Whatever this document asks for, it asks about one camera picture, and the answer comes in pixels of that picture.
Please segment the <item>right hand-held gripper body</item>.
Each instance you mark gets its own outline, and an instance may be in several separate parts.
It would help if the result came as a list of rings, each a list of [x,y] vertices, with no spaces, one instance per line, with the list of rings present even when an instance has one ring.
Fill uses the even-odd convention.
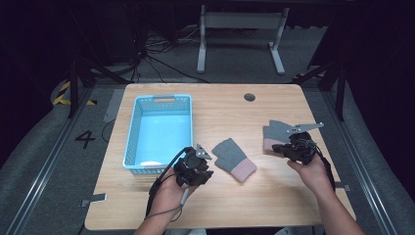
[[[322,122],[310,124],[296,124],[287,130],[290,144],[287,157],[291,161],[300,161],[303,165],[308,165],[315,154],[322,156],[317,144],[312,140],[309,130],[323,127]]]

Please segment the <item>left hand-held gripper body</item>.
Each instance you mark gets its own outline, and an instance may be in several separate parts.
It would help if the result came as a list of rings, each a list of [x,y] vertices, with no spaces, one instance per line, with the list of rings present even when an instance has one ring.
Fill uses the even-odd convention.
[[[199,171],[209,170],[208,161],[211,160],[209,153],[200,144],[196,148],[186,147],[184,152],[185,156],[179,158],[173,167],[179,186],[188,185],[188,180],[197,178]]]

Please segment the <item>grey and pink sock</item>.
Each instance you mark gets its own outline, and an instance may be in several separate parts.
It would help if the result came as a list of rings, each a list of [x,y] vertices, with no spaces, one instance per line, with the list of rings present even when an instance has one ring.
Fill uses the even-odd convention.
[[[257,170],[256,165],[232,138],[217,144],[212,149],[212,153],[216,155],[215,164],[241,183],[245,182]]]

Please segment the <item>person's right hand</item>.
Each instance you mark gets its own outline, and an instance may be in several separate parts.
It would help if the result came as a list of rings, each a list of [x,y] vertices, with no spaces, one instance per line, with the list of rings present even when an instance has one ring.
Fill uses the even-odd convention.
[[[302,182],[316,197],[334,193],[325,166],[318,155],[314,155],[309,164],[287,161],[287,165],[300,175]]]

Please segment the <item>person's left hand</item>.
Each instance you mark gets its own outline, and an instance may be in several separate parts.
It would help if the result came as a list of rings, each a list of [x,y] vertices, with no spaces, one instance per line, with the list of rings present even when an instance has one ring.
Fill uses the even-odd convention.
[[[151,207],[151,214],[178,213],[197,187],[181,187],[176,176],[171,175],[161,181]]]

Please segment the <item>light blue plastic basket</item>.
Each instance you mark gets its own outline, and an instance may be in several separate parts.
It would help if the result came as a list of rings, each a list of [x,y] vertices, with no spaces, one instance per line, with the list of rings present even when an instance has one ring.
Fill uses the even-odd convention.
[[[193,146],[192,97],[144,95],[134,100],[123,157],[132,174],[159,174],[185,147]]]

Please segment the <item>black metal stand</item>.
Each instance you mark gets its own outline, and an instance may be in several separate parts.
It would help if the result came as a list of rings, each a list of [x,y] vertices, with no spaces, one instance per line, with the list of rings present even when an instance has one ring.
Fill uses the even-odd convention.
[[[69,118],[73,118],[77,110],[80,108],[80,98],[78,95],[78,81],[81,81],[85,88],[93,88],[96,84],[95,76],[92,70],[98,71],[105,77],[119,84],[130,84],[130,81],[122,78],[114,72],[94,62],[92,59],[84,57],[75,57],[69,68],[70,82],[70,111]]]
[[[334,84],[337,84],[335,113],[340,121],[344,121],[344,99],[346,91],[346,67],[344,63],[331,62],[310,70],[305,74],[296,74],[291,84],[301,85],[306,81],[317,77],[322,73],[322,78],[318,84],[320,91],[329,91]]]

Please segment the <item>aluminium floor rail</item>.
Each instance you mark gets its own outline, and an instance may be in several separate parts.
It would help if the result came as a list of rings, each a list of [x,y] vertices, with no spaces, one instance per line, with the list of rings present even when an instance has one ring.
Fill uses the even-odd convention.
[[[397,235],[396,229],[392,224],[389,213],[387,212],[385,205],[380,197],[368,170],[366,169],[354,142],[351,139],[351,135],[346,128],[346,125],[337,115],[334,99],[329,92],[322,92],[322,99],[329,113],[336,124],[337,129],[340,131],[343,141],[346,144],[346,150],[349,157],[350,164],[356,173],[356,177],[360,183],[365,198],[374,214],[377,223],[382,231],[383,235]]]
[[[32,181],[30,188],[19,207],[14,219],[10,223],[5,235],[21,235],[33,209],[40,199],[58,161],[60,160],[65,144],[68,142],[69,134],[73,129],[80,113],[86,106],[87,100],[93,92],[92,88],[85,88],[78,96],[80,104],[71,118],[66,118],[64,126],[60,130],[57,139],[54,142],[52,150],[49,152],[40,171]]]

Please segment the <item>white metal desk frame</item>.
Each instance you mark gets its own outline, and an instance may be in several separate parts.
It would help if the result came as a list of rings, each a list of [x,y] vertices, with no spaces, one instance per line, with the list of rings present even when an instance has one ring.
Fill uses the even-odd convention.
[[[278,49],[289,12],[289,8],[284,8],[279,13],[212,12],[208,11],[206,5],[203,5],[201,7],[200,15],[200,47],[197,62],[197,72],[205,72],[207,57],[206,30],[208,28],[247,28],[275,30],[275,39],[268,43],[268,49],[270,51],[277,73],[283,75],[285,73],[285,69]]]

